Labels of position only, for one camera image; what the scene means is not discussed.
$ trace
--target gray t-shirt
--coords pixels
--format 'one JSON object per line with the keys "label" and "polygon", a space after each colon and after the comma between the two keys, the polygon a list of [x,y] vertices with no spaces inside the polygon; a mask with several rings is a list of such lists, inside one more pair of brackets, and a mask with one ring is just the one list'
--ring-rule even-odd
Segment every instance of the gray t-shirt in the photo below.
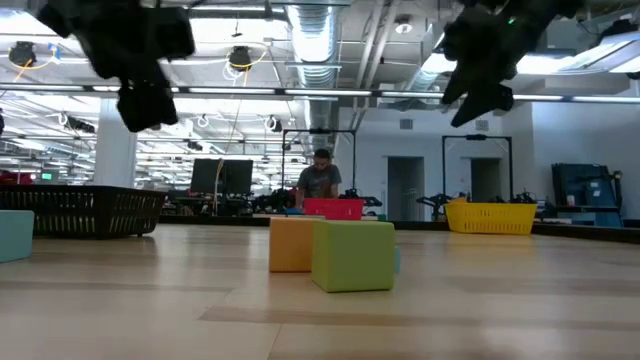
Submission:
{"label": "gray t-shirt", "polygon": [[331,186],[342,182],[340,170],[335,165],[329,165],[324,171],[318,171],[313,166],[302,170],[298,180],[298,189],[304,190],[304,196],[309,198],[330,198]]}

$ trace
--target doorway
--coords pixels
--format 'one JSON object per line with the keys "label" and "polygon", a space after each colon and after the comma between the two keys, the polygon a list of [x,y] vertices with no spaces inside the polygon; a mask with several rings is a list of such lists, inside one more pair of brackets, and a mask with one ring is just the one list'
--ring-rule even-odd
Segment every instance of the doorway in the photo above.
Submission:
{"label": "doorway", "polygon": [[471,200],[495,202],[502,194],[501,159],[471,159]]}
{"label": "doorway", "polygon": [[387,166],[387,217],[392,221],[423,221],[424,158],[389,157]]}

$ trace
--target yellow basket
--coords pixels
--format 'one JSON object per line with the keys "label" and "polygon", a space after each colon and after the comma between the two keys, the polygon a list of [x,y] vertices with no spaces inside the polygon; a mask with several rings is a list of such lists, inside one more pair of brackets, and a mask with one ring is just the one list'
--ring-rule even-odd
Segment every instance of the yellow basket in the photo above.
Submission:
{"label": "yellow basket", "polygon": [[476,234],[531,234],[536,204],[451,203],[445,205],[452,231]]}

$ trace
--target orange foam cube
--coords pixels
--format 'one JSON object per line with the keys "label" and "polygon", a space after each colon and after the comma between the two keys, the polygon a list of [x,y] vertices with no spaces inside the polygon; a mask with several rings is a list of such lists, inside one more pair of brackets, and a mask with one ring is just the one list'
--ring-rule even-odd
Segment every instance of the orange foam cube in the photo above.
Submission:
{"label": "orange foam cube", "polygon": [[318,219],[272,218],[269,231],[269,271],[310,272],[313,227]]}

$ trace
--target teal foam block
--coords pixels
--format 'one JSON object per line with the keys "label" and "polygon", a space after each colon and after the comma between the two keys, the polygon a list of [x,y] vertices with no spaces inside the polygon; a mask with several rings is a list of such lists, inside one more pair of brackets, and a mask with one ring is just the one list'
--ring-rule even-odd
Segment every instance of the teal foam block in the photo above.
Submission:
{"label": "teal foam block", "polygon": [[31,256],[33,220],[32,211],[0,210],[0,263]]}
{"label": "teal foam block", "polygon": [[400,274],[400,247],[396,246],[395,249],[395,273]]}
{"label": "teal foam block", "polygon": [[390,290],[395,229],[376,221],[319,221],[314,226],[312,280],[326,292]]}

